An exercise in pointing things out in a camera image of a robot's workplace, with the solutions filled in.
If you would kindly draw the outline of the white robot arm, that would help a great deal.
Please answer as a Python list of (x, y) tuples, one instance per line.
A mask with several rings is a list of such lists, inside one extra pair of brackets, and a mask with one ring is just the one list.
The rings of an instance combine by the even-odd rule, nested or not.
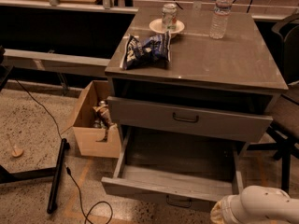
[(282, 189), (248, 186), (238, 195), (224, 196), (210, 212), (213, 224), (250, 224), (280, 220), (299, 224), (299, 200)]

